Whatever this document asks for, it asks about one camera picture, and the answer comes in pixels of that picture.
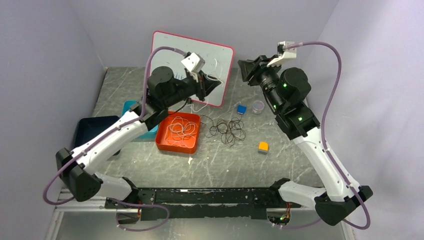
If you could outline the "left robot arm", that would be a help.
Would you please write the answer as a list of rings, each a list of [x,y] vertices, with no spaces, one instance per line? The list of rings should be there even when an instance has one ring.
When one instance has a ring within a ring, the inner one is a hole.
[[[94,196],[118,200],[132,208],[139,200],[137,187],[127,178],[98,173],[98,167],[126,144],[159,125],[168,115],[169,107],[196,96],[205,98],[221,82],[202,70],[185,69],[185,78],[177,79],[171,68],[160,66],[146,73],[143,96],[129,111],[87,143],[56,155],[58,174],[70,190],[72,199],[84,202]]]

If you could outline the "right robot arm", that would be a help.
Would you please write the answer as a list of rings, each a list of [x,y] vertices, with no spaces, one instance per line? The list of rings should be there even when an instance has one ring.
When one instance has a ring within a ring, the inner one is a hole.
[[[323,139],[321,123],[304,103],[311,91],[306,73],[291,67],[278,74],[281,68],[268,66],[271,60],[265,55],[238,60],[242,80],[261,88],[278,127],[302,150],[324,186],[310,187],[282,179],[272,185],[270,202],[275,207],[290,202],[314,208],[322,221],[335,226],[368,200],[373,191],[349,175]]]

